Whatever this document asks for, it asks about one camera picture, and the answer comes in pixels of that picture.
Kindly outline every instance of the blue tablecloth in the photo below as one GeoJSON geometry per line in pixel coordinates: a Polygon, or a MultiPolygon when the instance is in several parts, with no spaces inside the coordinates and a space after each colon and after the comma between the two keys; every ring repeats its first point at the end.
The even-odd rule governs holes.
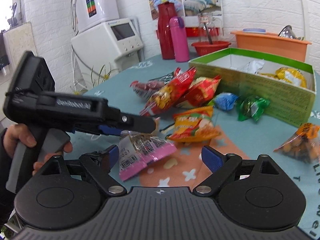
{"type": "MultiPolygon", "coordinates": [[[[130,88],[132,81],[145,82],[172,72],[177,67],[187,70],[188,63],[176,63],[174,60],[162,60],[161,56],[155,56],[145,62],[141,62],[110,80],[100,84],[86,93],[90,96],[107,98],[109,105],[121,109],[122,112],[139,114],[145,102],[138,98],[130,88]]],[[[316,74],[316,82],[320,84],[320,76],[316,74]]],[[[172,113],[174,109],[161,115],[161,128],[173,123],[172,113]]],[[[273,150],[287,140],[296,130],[296,127],[288,125],[273,117],[264,115],[258,123],[247,120],[237,121],[236,111],[225,113],[215,110],[213,117],[216,125],[219,125],[224,133],[245,152],[250,158],[256,159],[259,154],[270,155],[280,167],[293,179],[302,190],[306,199],[306,211],[300,221],[299,227],[314,239],[320,237],[320,228],[315,228],[317,211],[320,210],[320,167],[314,168],[315,164],[306,164],[287,156],[274,153],[273,150]]],[[[310,122],[320,125],[320,97],[316,97],[310,122]]],[[[119,138],[114,136],[96,136],[76,132],[71,135],[71,142],[74,150],[71,154],[65,155],[66,159],[77,159],[81,154],[96,150],[104,150],[111,144],[118,144],[119,138]]],[[[112,169],[111,176],[122,183],[127,189],[131,186],[139,186],[139,178],[135,177],[127,182],[119,179],[118,164],[112,169]]]]}

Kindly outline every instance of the gripper handle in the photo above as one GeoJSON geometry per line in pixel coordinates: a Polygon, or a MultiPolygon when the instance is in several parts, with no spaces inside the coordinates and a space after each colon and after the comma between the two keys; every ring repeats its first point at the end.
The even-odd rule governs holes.
{"type": "Polygon", "coordinates": [[[29,148],[22,142],[18,142],[6,184],[7,190],[13,193],[17,193],[31,179],[33,163],[43,161],[47,153],[63,150],[64,145],[70,141],[70,136],[61,130],[38,126],[28,126],[28,128],[37,144],[29,148]]]}

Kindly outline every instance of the pink water bottle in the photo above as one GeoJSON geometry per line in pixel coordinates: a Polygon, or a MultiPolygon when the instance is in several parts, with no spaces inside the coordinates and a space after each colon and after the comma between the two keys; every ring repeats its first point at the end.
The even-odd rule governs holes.
{"type": "Polygon", "coordinates": [[[190,60],[187,41],[187,32],[183,19],[175,16],[170,19],[170,32],[172,37],[174,56],[176,62],[186,62],[190,60]]]}

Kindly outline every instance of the hand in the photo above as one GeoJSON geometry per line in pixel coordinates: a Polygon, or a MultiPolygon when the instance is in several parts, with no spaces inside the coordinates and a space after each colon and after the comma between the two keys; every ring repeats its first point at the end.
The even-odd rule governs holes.
{"type": "MultiPolygon", "coordinates": [[[[14,151],[17,147],[18,141],[21,141],[27,147],[34,147],[36,146],[37,142],[33,137],[32,133],[29,131],[28,127],[25,124],[13,124],[11,125],[6,133],[4,134],[3,138],[3,146],[7,154],[12,158],[14,155],[14,151]]],[[[66,153],[72,152],[72,144],[68,142],[63,150],[66,153]]],[[[33,165],[34,171],[32,175],[34,175],[43,165],[47,162],[52,156],[54,155],[62,155],[62,152],[59,153],[49,153],[45,156],[44,162],[35,162],[33,165]]]]}

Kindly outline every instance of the red thermos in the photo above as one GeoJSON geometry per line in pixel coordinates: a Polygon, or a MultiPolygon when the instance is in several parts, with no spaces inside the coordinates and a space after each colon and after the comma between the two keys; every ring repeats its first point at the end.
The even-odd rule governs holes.
{"type": "Polygon", "coordinates": [[[174,59],[174,50],[170,32],[169,22],[174,16],[177,16],[176,9],[173,3],[165,2],[159,4],[159,19],[158,19],[158,36],[163,59],[174,59]]]}

